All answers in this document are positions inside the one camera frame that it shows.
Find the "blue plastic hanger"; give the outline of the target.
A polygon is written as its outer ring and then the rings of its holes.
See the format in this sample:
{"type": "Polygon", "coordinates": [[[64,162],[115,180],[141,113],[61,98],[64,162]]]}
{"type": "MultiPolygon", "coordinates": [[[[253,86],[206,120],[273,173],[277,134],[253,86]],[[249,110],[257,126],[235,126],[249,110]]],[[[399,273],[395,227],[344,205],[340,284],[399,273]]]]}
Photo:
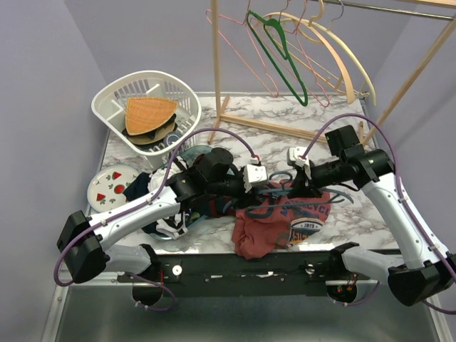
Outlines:
{"type": "MultiPolygon", "coordinates": [[[[279,182],[279,187],[273,187],[271,183],[268,184],[268,187],[259,190],[258,194],[259,195],[264,195],[268,198],[272,199],[279,199],[282,197],[287,197],[290,191],[292,190],[291,187],[286,187],[286,185],[290,185],[292,181],[294,180],[293,175],[290,172],[287,171],[278,171],[278,172],[273,172],[269,176],[269,180],[272,180],[273,177],[278,176],[278,175],[285,175],[288,178],[287,179],[282,179],[279,182]]],[[[245,210],[246,211],[252,211],[254,209],[275,209],[275,208],[292,208],[292,207],[300,207],[300,206],[306,206],[306,205],[320,205],[320,204],[340,204],[342,202],[348,201],[351,204],[354,203],[354,199],[352,196],[347,194],[346,192],[336,190],[336,189],[331,189],[331,188],[324,188],[323,189],[325,192],[330,192],[333,194],[333,196],[324,201],[316,201],[314,200],[313,202],[305,202],[303,200],[299,200],[298,202],[294,203],[286,203],[286,204],[261,204],[261,205],[253,205],[247,207],[245,210]]]]}

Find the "red tank top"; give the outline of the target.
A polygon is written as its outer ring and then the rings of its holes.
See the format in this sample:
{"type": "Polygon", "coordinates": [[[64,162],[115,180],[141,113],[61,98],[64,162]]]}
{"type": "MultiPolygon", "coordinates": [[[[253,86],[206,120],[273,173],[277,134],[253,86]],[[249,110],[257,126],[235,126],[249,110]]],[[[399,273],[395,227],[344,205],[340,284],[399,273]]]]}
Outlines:
{"type": "Polygon", "coordinates": [[[287,249],[319,232],[331,212],[331,195],[288,198],[279,190],[289,187],[284,182],[266,186],[272,193],[260,195],[255,209],[236,211],[232,232],[235,253],[245,259],[259,259],[276,249],[287,249]]]}

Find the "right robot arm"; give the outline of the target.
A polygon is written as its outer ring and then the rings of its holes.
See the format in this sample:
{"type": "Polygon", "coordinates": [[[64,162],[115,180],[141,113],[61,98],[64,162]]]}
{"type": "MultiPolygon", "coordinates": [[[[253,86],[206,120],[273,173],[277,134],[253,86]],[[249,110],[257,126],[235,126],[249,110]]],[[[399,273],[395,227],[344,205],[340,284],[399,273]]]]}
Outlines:
{"type": "Polygon", "coordinates": [[[296,171],[290,198],[320,197],[323,189],[351,181],[375,206],[398,244],[394,257],[349,242],[331,250],[328,272],[336,279],[362,274],[386,284],[412,306],[455,283],[455,255],[435,236],[403,189],[395,163],[384,150],[367,151],[350,125],[326,133],[335,160],[310,161],[306,147],[291,147],[287,163],[296,171]]]}

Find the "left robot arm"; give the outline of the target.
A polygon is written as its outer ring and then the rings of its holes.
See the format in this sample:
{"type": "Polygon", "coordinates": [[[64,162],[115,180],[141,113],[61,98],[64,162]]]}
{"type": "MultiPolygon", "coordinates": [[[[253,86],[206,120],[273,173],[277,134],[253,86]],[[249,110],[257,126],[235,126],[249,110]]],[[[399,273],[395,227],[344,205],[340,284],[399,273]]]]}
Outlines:
{"type": "Polygon", "coordinates": [[[123,246],[120,240],[153,222],[194,209],[213,196],[228,197],[247,207],[252,203],[254,173],[262,170],[258,162],[237,167],[228,150],[216,147],[186,170],[172,174],[167,167],[157,187],[120,207],[91,217],[82,211],[70,214],[56,242],[61,255],[54,281],[59,286],[83,284],[104,271],[124,271],[142,281],[153,280],[158,271],[154,249],[123,246]]]}

